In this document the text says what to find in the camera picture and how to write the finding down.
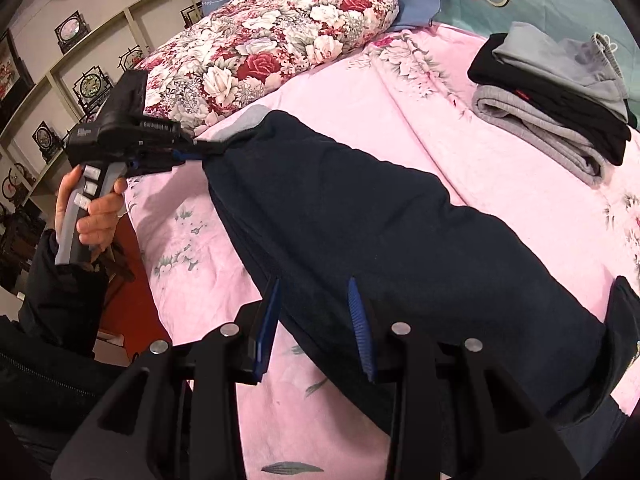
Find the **person's left hand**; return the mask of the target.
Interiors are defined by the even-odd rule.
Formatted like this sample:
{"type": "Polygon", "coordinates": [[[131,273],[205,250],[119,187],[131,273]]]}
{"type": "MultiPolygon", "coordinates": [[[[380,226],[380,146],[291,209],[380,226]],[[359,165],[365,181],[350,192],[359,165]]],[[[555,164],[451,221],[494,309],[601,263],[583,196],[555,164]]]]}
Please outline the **person's left hand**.
{"type": "MultiPolygon", "coordinates": [[[[55,205],[54,228],[56,239],[61,239],[66,206],[76,184],[82,176],[81,166],[76,166],[62,179],[55,205]]],[[[88,206],[88,216],[76,222],[81,244],[91,248],[92,261],[112,244],[118,225],[119,213],[124,208],[127,181],[118,178],[111,192],[93,200],[88,206]]]]}

